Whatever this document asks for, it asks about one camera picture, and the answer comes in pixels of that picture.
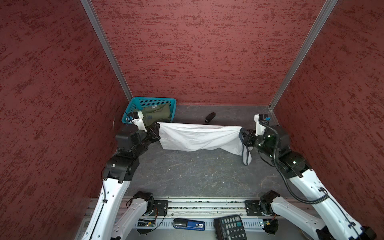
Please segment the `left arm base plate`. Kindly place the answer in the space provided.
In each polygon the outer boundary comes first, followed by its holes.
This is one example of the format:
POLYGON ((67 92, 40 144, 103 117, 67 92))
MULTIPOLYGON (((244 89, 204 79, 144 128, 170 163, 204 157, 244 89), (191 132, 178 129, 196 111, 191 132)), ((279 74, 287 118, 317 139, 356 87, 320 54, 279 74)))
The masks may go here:
POLYGON ((158 211, 158 216, 166 216, 168 207, 169 207, 169 201, 168 200, 155 200, 155 207, 158 211))

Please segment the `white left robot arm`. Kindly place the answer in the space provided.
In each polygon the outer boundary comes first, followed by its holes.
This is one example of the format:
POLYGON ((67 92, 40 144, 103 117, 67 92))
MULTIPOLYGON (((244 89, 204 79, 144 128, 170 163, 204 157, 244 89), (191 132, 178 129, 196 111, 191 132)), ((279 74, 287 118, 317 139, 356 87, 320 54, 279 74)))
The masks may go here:
POLYGON ((156 123, 147 130, 138 126, 125 125, 116 135, 117 152, 108 160, 102 171, 102 188, 91 217, 84 240, 125 240, 141 216, 154 209, 152 193, 137 192, 129 201, 125 213, 116 220, 124 195, 138 168, 139 157, 149 145, 158 142, 160 124, 156 123))

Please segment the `white tank top navy trim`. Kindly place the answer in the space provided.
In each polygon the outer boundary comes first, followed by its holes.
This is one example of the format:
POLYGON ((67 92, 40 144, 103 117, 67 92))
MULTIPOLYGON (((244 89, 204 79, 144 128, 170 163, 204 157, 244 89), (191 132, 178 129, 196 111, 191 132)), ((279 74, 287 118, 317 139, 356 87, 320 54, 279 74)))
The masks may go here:
POLYGON ((164 150, 194 152, 222 149, 242 157, 243 164, 252 162, 252 147, 243 144, 239 126, 210 126, 160 123, 160 143, 164 150))

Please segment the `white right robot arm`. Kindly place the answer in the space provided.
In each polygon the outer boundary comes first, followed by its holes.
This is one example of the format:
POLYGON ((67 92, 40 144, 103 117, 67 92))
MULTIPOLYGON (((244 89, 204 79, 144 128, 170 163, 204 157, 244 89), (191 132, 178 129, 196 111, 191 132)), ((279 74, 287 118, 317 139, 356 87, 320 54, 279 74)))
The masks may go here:
POLYGON ((374 240, 377 234, 350 216, 326 189, 307 160, 290 148, 290 137, 280 126, 261 121, 262 130, 240 130, 246 148, 254 147, 271 160, 289 193, 299 202, 313 206, 319 218, 307 214, 274 191, 261 197, 266 215, 279 215, 307 233, 314 240, 374 240))

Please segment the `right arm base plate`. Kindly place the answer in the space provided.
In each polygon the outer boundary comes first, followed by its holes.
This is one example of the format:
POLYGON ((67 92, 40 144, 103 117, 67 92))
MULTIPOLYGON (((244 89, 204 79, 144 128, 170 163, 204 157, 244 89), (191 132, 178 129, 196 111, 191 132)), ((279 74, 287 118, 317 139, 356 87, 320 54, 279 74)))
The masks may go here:
POLYGON ((260 201, 247 200, 245 201, 245 210, 248 217, 262 217, 260 201))

